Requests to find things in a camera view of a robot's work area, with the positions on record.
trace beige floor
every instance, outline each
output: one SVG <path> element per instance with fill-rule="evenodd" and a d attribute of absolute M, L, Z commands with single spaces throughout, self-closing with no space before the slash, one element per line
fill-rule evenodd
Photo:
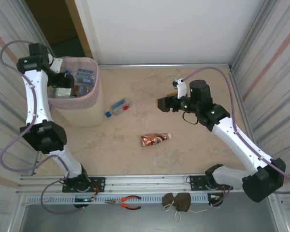
<path fill-rule="evenodd" d="M 124 97 L 132 100 L 132 108 L 105 118 L 97 127 L 74 127 L 56 110 L 54 121 L 65 128 L 72 154 L 90 175 L 203 173 L 217 163 L 244 169 L 237 156 L 206 127 L 183 121 L 181 112 L 163 113 L 156 107 L 157 98 L 174 92 L 172 80 L 195 70 L 101 70 L 106 109 Z M 195 79 L 204 79 L 211 88 L 214 102 L 231 112 L 226 83 L 217 71 L 203 71 L 187 84 Z M 237 105 L 236 118 L 244 130 Z M 196 120 L 192 114 L 187 115 L 187 119 Z M 153 132 L 168 132 L 173 138 L 152 147 L 141 147 L 140 135 Z M 38 169 L 38 175 L 62 173 L 53 161 Z"/>

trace plastic bottle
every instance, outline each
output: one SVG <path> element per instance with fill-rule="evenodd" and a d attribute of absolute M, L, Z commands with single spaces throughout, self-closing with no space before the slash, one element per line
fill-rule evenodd
<path fill-rule="evenodd" d="M 111 106 L 111 110 L 106 112 L 105 115 L 110 117 L 112 115 L 119 115 L 131 107 L 132 102 L 128 98 L 124 98 Z"/>

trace orange pliers handle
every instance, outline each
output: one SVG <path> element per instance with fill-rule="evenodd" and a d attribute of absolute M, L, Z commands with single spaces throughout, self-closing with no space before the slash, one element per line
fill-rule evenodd
<path fill-rule="evenodd" d="M 121 198 L 121 201 L 122 201 L 121 207 L 124 207 L 124 208 L 129 209 L 129 210 L 138 210 L 138 209 L 141 208 L 140 206 L 130 206 L 130 205 L 127 205 L 127 204 L 123 203 L 124 201 L 129 200 L 129 199 L 138 199 L 138 200 L 140 200 L 141 197 L 135 196 L 135 195 L 131 195 L 131 196 L 128 196 L 128 197 L 123 197 L 123 198 Z"/>

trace bottle cap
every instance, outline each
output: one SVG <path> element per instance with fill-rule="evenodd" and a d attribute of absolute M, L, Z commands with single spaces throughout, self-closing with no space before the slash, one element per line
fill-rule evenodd
<path fill-rule="evenodd" d="M 110 116 L 112 116 L 111 112 L 109 112 L 109 111 L 108 111 L 108 112 L 106 112 L 106 113 L 105 113 L 105 115 L 106 115 L 107 117 L 110 117 Z"/>

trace purple cable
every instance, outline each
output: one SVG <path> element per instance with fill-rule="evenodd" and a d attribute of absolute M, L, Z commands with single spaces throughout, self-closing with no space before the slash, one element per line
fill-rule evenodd
<path fill-rule="evenodd" d="M 186 81 L 187 79 L 189 79 L 190 77 L 192 77 L 193 75 L 206 70 L 206 69 L 212 69 L 212 70 L 216 70 L 218 72 L 221 73 L 221 75 L 223 76 L 223 78 L 225 79 L 227 86 L 228 86 L 228 90 L 229 90 L 229 94 L 230 94 L 230 99 L 231 99 L 231 109 L 232 109 L 232 122 L 233 122 L 233 128 L 234 131 L 236 133 L 236 135 L 239 137 L 239 139 L 254 153 L 256 154 L 256 156 L 258 158 L 260 158 L 261 160 L 263 160 L 266 164 L 268 164 L 271 168 L 275 169 L 277 172 L 279 172 L 280 174 L 282 174 L 284 177 L 286 177 L 287 179 L 290 180 L 290 175 L 288 175 L 287 173 L 283 172 L 282 170 L 280 170 L 279 168 L 277 168 L 276 166 L 274 166 L 272 163 L 270 163 L 269 161 L 267 161 L 266 159 L 263 159 L 262 155 L 260 155 L 252 146 L 250 146 L 250 144 L 240 135 L 240 133 L 238 133 L 237 131 L 237 127 L 236 127 L 236 121 L 235 121 L 235 109 L 234 109 L 234 101 L 233 101 L 233 95 L 232 95 L 232 89 L 231 89 L 231 85 L 229 83 L 229 80 L 226 76 L 226 74 L 223 73 L 223 71 L 221 71 L 218 68 L 215 67 L 204 67 L 204 68 L 200 68 L 197 71 L 193 72 L 192 74 L 190 74 L 189 76 L 187 76 L 186 78 L 183 79 L 183 81 Z M 215 203 L 213 206 L 217 205 L 218 203 L 220 203 L 227 195 L 227 194 L 217 203 Z M 274 192 L 276 194 L 290 194 L 290 191 L 276 191 Z"/>
<path fill-rule="evenodd" d="M 11 65 L 8 65 L 7 63 L 5 63 L 2 59 L 2 56 L 3 56 L 3 52 L 4 50 L 11 44 L 15 44 L 15 43 L 27 43 L 27 44 L 32 44 L 32 42 L 29 42 L 29 41 L 25 41 L 25 40 L 15 40 L 15 41 L 11 41 L 9 43 L 7 43 L 5 46 L 2 47 L 1 51 L 0 51 L 0 61 L 1 63 L 12 69 L 13 71 L 17 72 L 18 74 L 20 74 L 27 82 L 29 85 L 32 85 L 31 81 L 24 75 L 22 74 L 20 71 L 18 71 L 18 69 L 14 68 L 13 66 Z M 75 212 L 75 211 L 78 211 L 79 209 L 74 209 L 74 210 L 70 210 L 70 211 L 66 211 L 66 212 L 55 212 L 55 211 L 52 211 L 50 209 L 48 209 L 44 203 L 43 203 L 43 195 L 45 193 L 45 191 L 53 184 L 55 183 L 58 183 L 60 181 L 63 181 L 63 180 L 66 180 L 68 177 L 69 177 L 69 168 L 68 166 L 66 165 L 66 163 L 63 161 L 62 158 L 60 158 L 59 156 L 57 155 L 50 155 L 48 156 L 47 158 L 45 158 L 44 160 L 42 160 L 41 162 L 39 162 L 37 165 L 31 167 L 31 168 L 25 168 L 25 169 L 14 169 L 14 168 L 10 168 L 9 166 L 7 166 L 4 162 L 3 162 L 3 155 L 4 153 L 7 151 L 7 149 L 9 149 L 14 143 L 16 143 L 20 138 L 23 137 L 24 134 L 26 134 L 31 128 L 32 126 L 34 125 L 34 122 L 35 122 L 35 119 L 36 119 L 36 113 L 37 113 L 37 95 L 35 93 L 35 90 L 34 88 L 31 88 L 31 91 L 32 91 L 32 94 L 33 94 L 33 113 L 35 114 L 32 118 L 32 121 L 31 123 L 29 124 L 29 126 L 22 132 L 20 133 L 16 138 L 14 138 L 11 142 L 9 142 L 3 149 L 2 151 L 0 152 L 0 164 L 3 168 L 11 171 L 11 172 L 15 172 L 15 173 L 24 173 L 24 172 L 28 172 L 28 171 L 32 171 L 36 168 L 38 168 L 39 166 L 41 166 L 42 164 L 44 164 L 46 161 L 48 161 L 49 159 L 51 158 L 54 158 L 54 157 L 57 157 L 57 159 L 62 163 L 62 165 L 64 166 L 64 168 L 67 170 L 67 176 L 65 178 L 62 178 L 62 179 L 59 179 L 51 184 L 49 184 L 48 186 L 46 186 L 44 188 L 44 190 L 42 191 L 42 194 L 41 194 L 41 206 L 43 207 L 43 209 L 45 209 L 47 212 L 49 213 L 53 213 L 53 214 L 67 214 L 67 213 L 71 213 L 71 212 Z"/>

